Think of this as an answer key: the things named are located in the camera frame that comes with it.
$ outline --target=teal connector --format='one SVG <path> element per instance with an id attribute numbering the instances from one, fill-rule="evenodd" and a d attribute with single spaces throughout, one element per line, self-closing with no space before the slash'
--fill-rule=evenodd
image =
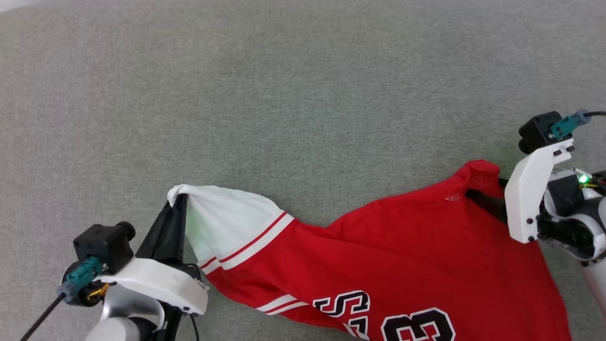
<path id="1" fill-rule="evenodd" d="M 57 288 L 57 295 L 65 294 L 64 301 L 69 303 L 78 292 L 102 272 L 101 262 L 97 257 L 90 257 L 80 264 L 65 278 L 65 282 Z"/>
<path id="2" fill-rule="evenodd" d="M 561 140 L 566 135 L 572 133 L 578 126 L 589 123 L 589 121 L 591 121 L 591 116 L 585 116 L 586 113 L 589 112 L 587 110 L 579 110 L 573 115 L 566 116 L 552 125 L 551 133 L 553 134 L 553 138 Z"/>

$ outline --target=red stripe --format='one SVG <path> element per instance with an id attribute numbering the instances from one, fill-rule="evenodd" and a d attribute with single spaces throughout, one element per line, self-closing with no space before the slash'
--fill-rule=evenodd
<path id="1" fill-rule="evenodd" d="M 292 305 L 292 304 L 299 303 L 299 302 L 300 302 L 299 300 L 290 301 L 290 302 L 285 303 L 285 304 L 283 304 L 283 305 L 279 305 L 279 306 L 277 306 L 277 307 L 275 307 L 275 308 L 273 308 L 273 309 L 271 309 L 271 310 L 264 311 L 264 313 L 269 314 L 269 313 L 270 313 L 270 312 L 272 312 L 272 311 L 275 311 L 275 310 L 278 310 L 278 309 L 284 308 L 284 307 L 285 307 L 285 306 L 287 306 L 287 305 Z"/>
<path id="2" fill-rule="evenodd" d="M 252 244 L 255 244 L 259 239 L 261 239 L 261 237 L 263 237 L 267 232 L 269 232 L 269 230 L 271 230 L 271 228 L 277 224 L 280 219 L 282 219 L 282 217 L 284 217 L 286 215 L 286 212 L 284 211 L 279 217 L 278 219 L 276 219 L 273 223 L 271 223 L 271 225 L 265 229 L 265 231 L 263 231 L 263 233 L 261 233 L 258 237 L 256 237 L 255 239 L 253 239 L 253 241 L 251 241 L 250 243 L 244 245 L 243 248 L 241 248 L 240 250 L 236 251 L 235 253 L 231 254 L 230 256 L 228 256 L 227 258 L 223 258 L 221 260 L 219 260 L 219 262 L 226 262 L 230 259 L 232 259 L 233 257 L 237 256 L 238 254 L 240 254 L 240 252 L 246 250 L 249 246 L 251 246 Z"/>
<path id="3" fill-rule="evenodd" d="M 201 265 L 200 268 L 206 268 L 208 265 L 210 265 L 210 263 L 212 263 L 216 259 L 217 259 L 217 257 L 211 258 L 208 262 L 206 262 L 206 264 Z"/>

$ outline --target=gray fabric surface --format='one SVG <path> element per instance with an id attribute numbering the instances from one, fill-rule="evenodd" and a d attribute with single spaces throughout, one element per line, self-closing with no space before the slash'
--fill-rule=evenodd
<path id="1" fill-rule="evenodd" d="M 327 225 L 467 160 L 509 174 L 532 115 L 606 109 L 605 11 L 602 0 L 108 0 L 0 13 L 1 339 L 51 302 L 75 236 L 127 220 L 137 246 L 175 184 L 252 191 Z M 606 168 L 596 121 L 576 134 L 574 165 L 588 171 Z M 574 339 L 604 340 L 576 262 L 545 257 Z M 81 340 L 99 312 L 61 305 L 32 339 Z M 203 340 L 353 340 L 215 289 L 198 324 Z M 189 322 L 179 333 L 193 340 Z"/>

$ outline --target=red fabric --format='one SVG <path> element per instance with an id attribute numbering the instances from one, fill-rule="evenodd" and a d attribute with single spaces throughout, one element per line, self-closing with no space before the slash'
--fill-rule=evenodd
<path id="1" fill-rule="evenodd" d="M 294 220 L 239 266 L 207 277 L 254 308 L 290 294 L 309 305 L 282 315 L 303 323 L 356 331 L 351 320 L 366 316 L 370 340 L 571 340 L 537 243 L 514 241 L 465 197 L 469 188 L 501 195 L 498 175 L 497 166 L 472 161 L 442 183 L 374 201 L 326 229 Z M 354 311 L 359 298 L 345 301 L 341 316 L 326 314 L 338 295 L 356 291 L 367 295 L 368 311 Z M 324 298 L 322 311 L 313 307 Z"/>

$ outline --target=red jersey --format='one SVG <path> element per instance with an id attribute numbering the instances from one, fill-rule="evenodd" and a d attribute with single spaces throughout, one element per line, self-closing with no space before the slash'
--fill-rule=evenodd
<path id="1" fill-rule="evenodd" d="M 522 244 L 467 199 L 502 196 L 499 168 L 374 201 L 328 228 L 260 195 L 180 185 L 186 236 L 207 278 L 268 315 L 385 341 L 569 341 L 566 310 L 537 243 Z"/>

